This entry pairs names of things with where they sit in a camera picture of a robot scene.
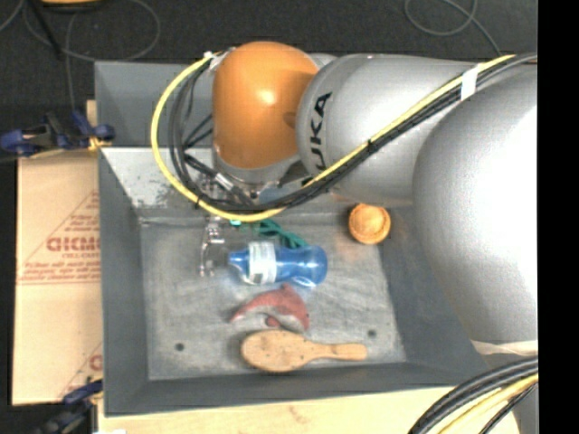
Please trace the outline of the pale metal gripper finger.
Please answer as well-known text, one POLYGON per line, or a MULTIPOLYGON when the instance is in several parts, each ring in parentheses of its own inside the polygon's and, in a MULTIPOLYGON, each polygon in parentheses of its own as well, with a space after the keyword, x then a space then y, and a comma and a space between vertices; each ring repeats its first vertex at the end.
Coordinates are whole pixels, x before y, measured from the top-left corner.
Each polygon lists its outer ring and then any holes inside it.
POLYGON ((202 277, 213 276, 215 271, 227 264, 227 249, 221 241, 204 241, 200 250, 199 274, 202 277))
POLYGON ((205 243, 223 243, 223 220, 218 216, 209 216, 204 228, 205 243))

